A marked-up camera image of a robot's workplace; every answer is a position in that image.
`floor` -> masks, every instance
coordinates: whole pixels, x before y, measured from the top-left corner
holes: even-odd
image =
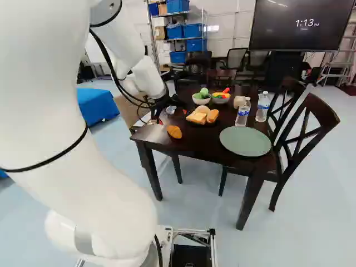
[[[112,89],[111,82],[82,87]],[[276,212],[268,210],[273,184],[266,182],[244,231],[234,228],[246,185],[228,174],[218,197],[221,166],[181,157],[184,184],[176,181],[172,162],[155,153],[164,201],[156,202],[160,224],[176,228],[216,228],[221,267],[354,266],[356,254],[356,97],[335,87],[308,88],[331,105],[341,119],[296,170]],[[107,159],[153,197],[140,168],[136,146],[122,118],[91,129]],[[47,208],[9,180],[0,182],[0,262],[2,266],[72,267],[75,257],[46,239]]]

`white bowl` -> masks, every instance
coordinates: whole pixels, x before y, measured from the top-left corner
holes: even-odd
[[[193,102],[197,105],[207,105],[211,100],[211,97],[206,99],[196,99],[194,96],[191,96],[191,98],[193,98]]]
[[[226,104],[229,102],[229,100],[230,100],[229,97],[228,98],[215,98],[215,97],[212,98],[212,102],[215,104],[219,104],[219,105]]]

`green plate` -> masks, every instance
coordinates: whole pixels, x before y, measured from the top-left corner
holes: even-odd
[[[271,141],[260,131],[249,127],[229,127],[220,133],[220,142],[231,152],[259,157],[271,150]]]

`tv screen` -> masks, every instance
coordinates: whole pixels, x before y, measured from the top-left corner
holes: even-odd
[[[257,0],[251,50],[338,50],[354,0]]]

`water bottle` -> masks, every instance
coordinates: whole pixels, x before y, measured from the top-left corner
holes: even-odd
[[[256,121],[264,122],[267,120],[267,112],[269,109],[270,101],[268,98],[268,92],[264,91],[258,100],[258,109],[256,113]]]
[[[239,107],[239,111],[238,111],[238,116],[236,117],[235,120],[235,126],[246,126],[247,123],[247,119],[249,117],[250,114],[250,109],[251,109],[251,98],[250,97],[246,97],[246,103],[243,106]]]

